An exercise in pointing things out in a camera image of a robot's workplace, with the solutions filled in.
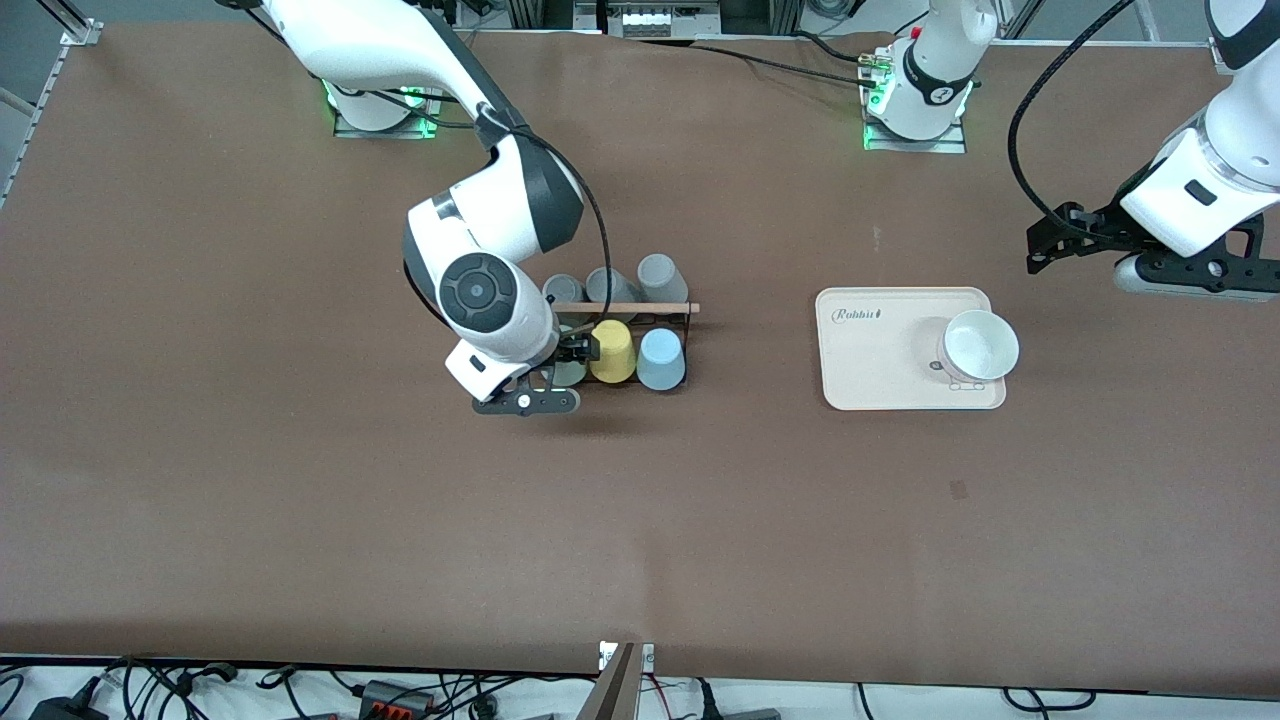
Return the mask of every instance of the brown tabletop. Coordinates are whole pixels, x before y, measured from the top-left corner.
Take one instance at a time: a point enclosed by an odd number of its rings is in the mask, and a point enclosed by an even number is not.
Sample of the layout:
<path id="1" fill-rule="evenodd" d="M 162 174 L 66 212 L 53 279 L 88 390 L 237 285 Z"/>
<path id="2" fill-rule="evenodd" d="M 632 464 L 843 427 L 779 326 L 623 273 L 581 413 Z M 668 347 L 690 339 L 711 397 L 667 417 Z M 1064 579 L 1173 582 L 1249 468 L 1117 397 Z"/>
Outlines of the brown tabletop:
<path id="1" fill-rule="evenodd" d="M 681 265 L 689 384 L 474 415 L 399 269 L 474 136 L 334 140 L 257 28 L 111 26 L 0 215 L 3 650 L 589 671 L 635 638 L 675 675 L 1280 693 L 1276 309 L 1124 295 L 1114 258 L 1025 274 L 1005 132 L 1056 49 L 992 49 L 964 156 L 867 152 L 847 86 L 709 53 L 475 50 L 617 266 Z M 1028 172 L 1105 204 L 1224 82 L 1084 50 Z M 585 218 L 526 268 L 599 263 Z M 982 288 L 1023 341 L 1009 400 L 832 410 L 831 286 Z"/>

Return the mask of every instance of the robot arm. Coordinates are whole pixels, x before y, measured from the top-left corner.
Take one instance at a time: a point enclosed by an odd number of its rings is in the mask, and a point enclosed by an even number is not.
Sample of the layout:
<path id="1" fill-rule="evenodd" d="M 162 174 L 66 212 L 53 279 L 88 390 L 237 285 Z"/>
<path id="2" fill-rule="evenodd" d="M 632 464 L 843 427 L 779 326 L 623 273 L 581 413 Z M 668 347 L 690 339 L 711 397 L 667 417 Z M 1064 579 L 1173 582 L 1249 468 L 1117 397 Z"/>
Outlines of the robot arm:
<path id="1" fill-rule="evenodd" d="M 518 263 L 572 240 L 581 188 L 522 135 L 524 117 L 434 13 L 401 0 L 265 0 L 264 8 L 298 60 L 342 88 L 335 100 L 353 124 L 403 119 L 403 108 L 374 95 L 403 86 L 442 87 L 471 115 L 489 164 L 408 211 L 403 252 L 419 295 L 461 337 L 445 366 L 476 401 L 492 400 L 556 352 L 550 306 Z"/>
<path id="2" fill-rule="evenodd" d="M 908 140 L 945 133 L 973 90 L 973 73 L 998 24 L 992 0 L 931 0 L 918 37 L 877 51 L 892 58 L 892 82 L 868 113 Z"/>
<path id="3" fill-rule="evenodd" d="M 1231 85 L 1170 136 L 1152 163 L 1097 213 L 1069 202 L 1027 232 L 1030 273 L 1070 255 L 1129 252 L 1116 284 L 1129 292 L 1266 301 L 1280 263 L 1261 258 L 1261 214 L 1280 202 L 1280 0 L 1208 0 Z M 1226 247 L 1243 233 L 1243 256 Z"/>

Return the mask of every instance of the tray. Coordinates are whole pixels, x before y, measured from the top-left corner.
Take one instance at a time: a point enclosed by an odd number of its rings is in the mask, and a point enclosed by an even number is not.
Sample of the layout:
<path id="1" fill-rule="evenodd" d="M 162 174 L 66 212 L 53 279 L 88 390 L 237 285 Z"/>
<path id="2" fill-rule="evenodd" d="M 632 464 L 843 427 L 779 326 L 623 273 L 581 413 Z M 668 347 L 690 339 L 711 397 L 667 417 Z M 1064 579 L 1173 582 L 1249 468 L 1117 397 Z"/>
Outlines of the tray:
<path id="1" fill-rule="evenodd" d="M 991 310 L 974 287 L 832 287 L 818 293 L 822 392 L 837 410 L 995 410 L 1004 378 L 964 383 L 941 369 L 938 340 L 965 310 Z"/>

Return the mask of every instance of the green led light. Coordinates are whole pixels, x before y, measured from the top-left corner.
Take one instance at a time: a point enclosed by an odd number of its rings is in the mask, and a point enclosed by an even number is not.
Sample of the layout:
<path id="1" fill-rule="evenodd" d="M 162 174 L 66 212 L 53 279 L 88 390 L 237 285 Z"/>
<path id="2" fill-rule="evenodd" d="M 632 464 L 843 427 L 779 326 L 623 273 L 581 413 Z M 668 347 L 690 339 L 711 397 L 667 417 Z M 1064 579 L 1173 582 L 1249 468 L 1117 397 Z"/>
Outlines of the green led light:
<path id="1" fill-rule="evenodd" d="M 402 92 L 426 92 L 425 88 L 421 88 L 421 87 L 402 87 L 401 91 Z M 408 105 L 410 108 L 421 108 L 422 105 L 426 105 L 426 100 L 424 100 L 421 97 L 413 97 L 412 95 L 406 95 L 404 96 L 404 104 Z"/>

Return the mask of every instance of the light blue cup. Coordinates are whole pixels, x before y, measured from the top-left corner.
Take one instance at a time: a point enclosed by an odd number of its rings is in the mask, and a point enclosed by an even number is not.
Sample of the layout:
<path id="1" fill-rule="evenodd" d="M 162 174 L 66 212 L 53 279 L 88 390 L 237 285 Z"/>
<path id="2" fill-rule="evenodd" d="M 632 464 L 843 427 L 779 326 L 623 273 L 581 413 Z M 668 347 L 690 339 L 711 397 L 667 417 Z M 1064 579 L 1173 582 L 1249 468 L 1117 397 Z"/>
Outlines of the light blue cup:
<path id="1" fill-rule="evenodd" d="M 667 391 L 685 379 L 685 351 L 680 336 L 667 328 L 645 333 L 636 357 L 636 375 L 649 389 Z"/>

